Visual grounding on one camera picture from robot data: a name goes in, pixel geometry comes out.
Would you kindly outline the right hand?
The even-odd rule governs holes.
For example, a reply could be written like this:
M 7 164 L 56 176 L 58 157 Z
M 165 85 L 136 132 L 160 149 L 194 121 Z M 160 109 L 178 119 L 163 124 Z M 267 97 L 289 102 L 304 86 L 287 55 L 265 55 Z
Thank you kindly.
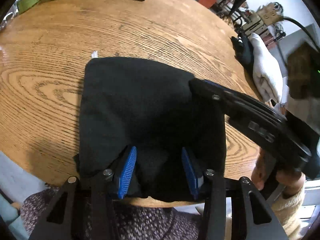
M 251 181 L 259 191 L 264 188 L 266 181 L 265 153 L 266 151 L 260 148 L 259 157 L 251 175 Z M 276 174 L 276 180 L 285 186 L 284 198 L 289 198 L 297 194 L 304 186 L 305 174 L 298 171 L 279 170 Z

